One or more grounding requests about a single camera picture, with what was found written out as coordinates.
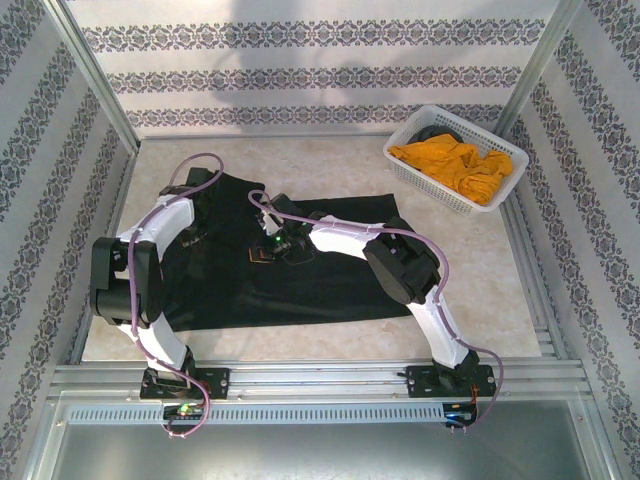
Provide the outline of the black t-shirt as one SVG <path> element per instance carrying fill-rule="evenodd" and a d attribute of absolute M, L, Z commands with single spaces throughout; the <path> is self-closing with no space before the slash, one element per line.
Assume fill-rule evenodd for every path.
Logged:
<path fill-rule="evenodd" d="M 206 235 L 174 241 L 161 264 L 164 314 L 174 331 L 326 324 L 404 317 L 368 263 L 339 253 L 307 262 L 253 263 L 262 235 L 248 194 L 263 186 L 224 174 L 208 190 Z"/>

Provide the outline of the white plastic basket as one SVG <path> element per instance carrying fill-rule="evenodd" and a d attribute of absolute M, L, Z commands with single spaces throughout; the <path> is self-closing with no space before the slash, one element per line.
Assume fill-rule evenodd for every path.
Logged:
<path fill-rule="evenodd" d="M 406 145 L 415 134 L 430 125 L 451 128 L 464 141 L 475 145 L 481 155 L 495 150 L 510 156 L 513 172 L 501 182 L 499 189 L 486 206 L 465 198 L 389 153 L 389 149 L 392 146 Z M 497 209 L 516 187 L 529 164 L 529 156 L 522 149 L 482 127 L 433 104 L 421 106 L 412 113 L 389 137 L 384 144 L 382 152 L 389 161 L 393 173 L 399 179 L 413 185 L 418 190 L 466 217 L 489 213 Z"/>

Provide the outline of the small controller board green light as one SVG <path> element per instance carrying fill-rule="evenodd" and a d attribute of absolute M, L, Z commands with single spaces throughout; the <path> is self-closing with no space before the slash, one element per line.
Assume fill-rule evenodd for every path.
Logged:
<path fill-rule="evenodd" d="M 200 404 L 181 404 L 166 406 L 163 411 L 163 419 L 170 420 L 200 420 L 204 413 L 204 406 Z"/>

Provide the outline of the dark grey t-shirt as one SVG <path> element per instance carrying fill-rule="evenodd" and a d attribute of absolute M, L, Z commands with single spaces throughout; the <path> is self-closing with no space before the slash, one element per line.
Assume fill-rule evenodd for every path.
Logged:
<path fill-rule="evenodd" d="M 463 139 L 460 134 L 448 126 L 429 125 L 417 133 L 416 141 L 455 146 L 462 143 Z"/>

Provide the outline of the yellow t-shirt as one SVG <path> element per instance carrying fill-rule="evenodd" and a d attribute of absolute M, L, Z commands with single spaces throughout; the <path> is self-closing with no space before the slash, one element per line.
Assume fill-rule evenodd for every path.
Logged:
<path fill-rule="evenodd" d="M 486 206 L 496 195 L 505 178 L 513 173 L 511 157 L 490 150 L 482 156 L 478 148 L 458 142 L 450 134 L 388 149 L 403 161 L 468 200 Z"/>

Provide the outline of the grey metal base panel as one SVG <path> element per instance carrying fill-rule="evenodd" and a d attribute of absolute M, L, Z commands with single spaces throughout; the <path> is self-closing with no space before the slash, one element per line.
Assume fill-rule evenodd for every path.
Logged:
<path fill-rule="evenodd" d="M 208 425 L 173 439 L 152 425 L 70 425 L 47 415 L 24 480 L 631 480 L 589 401 L 497 404 L 469 429 L 440 423 Z"/>

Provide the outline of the small controller board blue light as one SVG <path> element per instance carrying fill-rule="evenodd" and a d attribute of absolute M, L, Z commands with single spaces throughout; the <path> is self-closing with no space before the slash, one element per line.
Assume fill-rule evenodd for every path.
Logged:
<path fill-rule="evenodd" d="M 476 421 L 478 408 L 475 403 L 445 403 L 443 412 L 447 427 L 465 428 Z"/>

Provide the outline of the aluminium back frame rail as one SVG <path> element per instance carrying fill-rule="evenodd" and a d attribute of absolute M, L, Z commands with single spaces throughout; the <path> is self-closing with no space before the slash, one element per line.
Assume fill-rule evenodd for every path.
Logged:
<path fill-rule="evenodd" d="M 140 138 L 140 142 L 151 141 L 213 141 L 231 139 L 280 139 L 280 138 L 347 138 L 347 137 L 383 137 L 389 138 L 393 131 L 343 131 L 343 132 L 273 132 L 273 133 L 227 133 L 227 134 L 186 134 L 186 135 L 150 135 Z"/>

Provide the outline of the aluminium mounting rail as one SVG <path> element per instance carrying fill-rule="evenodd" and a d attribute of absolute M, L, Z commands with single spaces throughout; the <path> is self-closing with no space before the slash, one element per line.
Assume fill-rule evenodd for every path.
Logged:
<path fill-rule="evenodd" d="M 407 396 L 402 377 L 407 361 L 205 362 L 230 370 L 229 397 L 271 399 L 391 399 Z M 124 396 L 137 393 L 143 361 L 89 361 L 55 369 L 49 395 L 94 391 Z M 572 399 L 592 388 L 579 360 L 551 357 L 506 360 L 500 390 L 503 400 Z"/>

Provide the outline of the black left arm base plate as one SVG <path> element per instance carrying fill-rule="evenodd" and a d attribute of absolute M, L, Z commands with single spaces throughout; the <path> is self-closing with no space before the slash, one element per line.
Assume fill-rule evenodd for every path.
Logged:
<path fill-rule="evenodd" d="M 197 368 L 194 378 L 207 390 L 210 399 L 218 400 L 227 398 L 229 376 L 230 370 L 227 368 Z M 204 394 L 192 381 L 188 382 L 169 372 L 147 368 L 142 377 L 140 398 L 202 401 Z"/>

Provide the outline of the aluminium frame post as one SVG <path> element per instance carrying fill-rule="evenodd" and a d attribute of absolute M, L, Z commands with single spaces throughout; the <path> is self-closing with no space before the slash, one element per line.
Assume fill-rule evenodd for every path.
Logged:
<path fill-rule="evenodd" d="M 127 150 L 138 153 L 140 140 L 65 0 L 41 1 Z"/>
<path fill-rule="evenodd" d="M 493 132 L 504 138 L 511 130 L 531 91 L 536 86 L 554 51 L 574 20 L 584 0 L 559 0 L 533 54 L 504 105 Z"/>

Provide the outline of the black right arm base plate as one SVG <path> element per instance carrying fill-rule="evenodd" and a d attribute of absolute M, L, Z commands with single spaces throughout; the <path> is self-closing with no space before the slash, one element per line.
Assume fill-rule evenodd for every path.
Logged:
<path fill-rule="evenodd" d="M 410 398 L 491 397 L 496 392 L 496 377 L 488 365 L 478 365 L 473 371 L 460 373 L 430 365 L 414 365 L 405 369 Z"/>

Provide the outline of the aluminium side frame rail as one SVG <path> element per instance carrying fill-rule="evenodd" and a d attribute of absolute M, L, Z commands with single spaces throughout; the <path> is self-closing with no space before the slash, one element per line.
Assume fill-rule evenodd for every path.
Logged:
<path fill-rule="evenodd" d="M 517 195 L 511 193 L 499 209 L 542 356 L 575 360 L 547 291 L 543 268 L 538 263 Z"/>

